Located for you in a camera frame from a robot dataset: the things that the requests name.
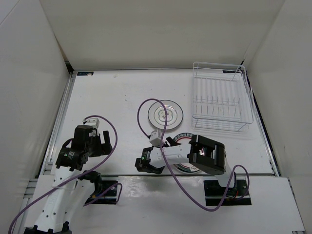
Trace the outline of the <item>glass plate with green rim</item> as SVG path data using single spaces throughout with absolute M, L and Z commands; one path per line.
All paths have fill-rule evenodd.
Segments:
M 166 130 L 177 128 L 184 119 L 181 106 L 172 100 L 161 100 L 166 110 L 159 102 L 154 102 L 148 110 L 149 122 L 158 129 L 163 129 L 167 119 Z

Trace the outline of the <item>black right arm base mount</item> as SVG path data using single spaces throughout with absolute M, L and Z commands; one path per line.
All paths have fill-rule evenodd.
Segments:
M 206 206 L 217 206 L 222 199 L 225 188 L 217 180 L 205 180 L 204 194 Z M 235 188 L 229 188 L 222 206 L 251 206 L 251 197 L 247 192 L 247 181 L 238 179 Z

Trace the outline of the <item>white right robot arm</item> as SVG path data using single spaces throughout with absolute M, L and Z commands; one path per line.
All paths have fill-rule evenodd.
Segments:
M 189 141 L 182 144 L 167 137 L 162 148 L 159 145 L 144 148 L 141 157 L 136 159 L 136 169 L 139 172 L 159 175 L 167 165 L 190 164 L 215 176 L 223 194 L 232 194 L 237 185 L 235 176 L 230 178 L 232 169 L 226 160 L 224 144 L 200 135 L 186 138 Z

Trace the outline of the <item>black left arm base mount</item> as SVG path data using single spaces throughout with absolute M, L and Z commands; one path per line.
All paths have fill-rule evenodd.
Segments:
M 85 202 L 85 206 L 91 202 L 91 205 L 116 205 L 120 192 L 118 191 L 117 180 L 103 180 L 102 190 L 95 195 L 91 195 Z

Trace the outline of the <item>small blue label sticker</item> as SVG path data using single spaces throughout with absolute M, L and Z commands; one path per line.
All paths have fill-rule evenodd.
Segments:
M 92 76 L 94 72 L 77 72 L 77 76 Z

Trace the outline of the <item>aluminium frame rail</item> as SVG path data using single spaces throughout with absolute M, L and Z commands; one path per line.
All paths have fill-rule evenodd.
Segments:
M 72 86 L 74 84 L 74 78 L 73 72 L 74 69 L 69 61 L 65 61 L 66 68 L 69 72 L 69 78 L 67 80 L 65 90 L 63 92 L 63 96 L 61 99 L 61 103 L 58 109 L 57 117 L 53 126 L 53 130 L 47 145 L 47 149 L 44 155 L 44 158 L 42 160 L 42 164 L 40 166 L 40 171 L 38 172 L 38 175 L 34 179 L 30 179 L 29 183 L 27 185 L 25 195 L 23 198 L 23 205 L 21 208 L 24 208 L 26 205 L 30 204 L 30 202 L 33 200 L 33 194 L 35 192 L 35 186 L 37 183 L 37 178 L 41 175 L 49 175 L 53 169 L 53 163 L 56 160 L 55 155 L 57 153 L 57 141 L 60 135 L 60 130 L 63 125 L 65 112 L 67 110 L 68 102 L 70 99 L 70 95 L 72 92 Z
M 312 232 L 311 82 L 294 69 L 248 68 L 255 98 L 283 176 L 290 179 L 307 233 Z

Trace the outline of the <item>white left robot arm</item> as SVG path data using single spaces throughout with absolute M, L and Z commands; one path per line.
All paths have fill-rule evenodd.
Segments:
M 78 125 L 73 138 L 65 141 L 56 160 L 52 192 L 33 227 L 26 234 L 70 234 L 70 223 L 86 200 L 102 190 L 100 173 L 83 170 L 91 157 L 109 155 L 113 150 L 108 131 L 98 125 Z

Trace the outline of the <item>aluminium frame rail left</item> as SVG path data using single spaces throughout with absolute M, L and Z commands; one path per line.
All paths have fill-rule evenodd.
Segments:
M 42 160 L 42 164 L 40 166 L 40 171 L 38 172 L 38 175 L 34 179 L 30 179 L 29 183 L 27 185 L 25 195 L 23 198 L 23 205 L 21 208 L 24 208 L 26 205 L 30 204 L 30 202 L 33 200 L 33 194 L 35 192 L 35 186 L 37 183 L 37 178 L 41 175 L 49 175 L 53 169 L 53 163 L 56 160 L 55 155 L 57 153 L 57 141 L 60 135 L 60 130 L 63 125 L 65 112 L 67 110 L 68 102 L 70 99 L 70 95 L 72 92 L 72 86 L 74 84 L 74 78 L 73 72 L 74 69 L 69 61 L 65 61 L 66 68 L 69 72 L 69 78 L 67 80 L 65 90 L 63 92 L 63 96 L 61 99 L 61 103 L 58 109 L 57 117 L 53 126 L 53 130 L 47 145 L 47 149 L 44 155 L 44 158 Z

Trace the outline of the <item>aluminium frame rail right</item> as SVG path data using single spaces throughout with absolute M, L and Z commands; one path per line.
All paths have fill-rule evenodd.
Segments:
M 311 82 L 294 69 L 248 68 L 255 98 L 283 176 L 290 179 L 307 233 L 312 232 Z

